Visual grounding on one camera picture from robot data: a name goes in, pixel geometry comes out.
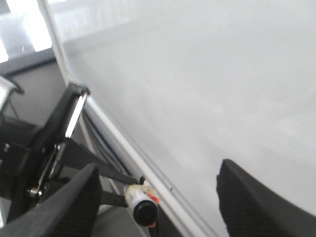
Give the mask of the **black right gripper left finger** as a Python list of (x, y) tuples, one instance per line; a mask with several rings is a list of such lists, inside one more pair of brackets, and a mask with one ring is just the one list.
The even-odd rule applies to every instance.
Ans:
[(87, 165), (55, 194), (0, 230), (2, 237), (89, 237), (101, 199), (98, 168)]

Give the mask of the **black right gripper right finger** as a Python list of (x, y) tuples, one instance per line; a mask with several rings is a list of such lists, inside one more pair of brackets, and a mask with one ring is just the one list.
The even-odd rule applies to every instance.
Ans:
[(282, 198), (237, 163), (222, 161), (216, 187), (231, 237), (314, 237), (316, 217)]

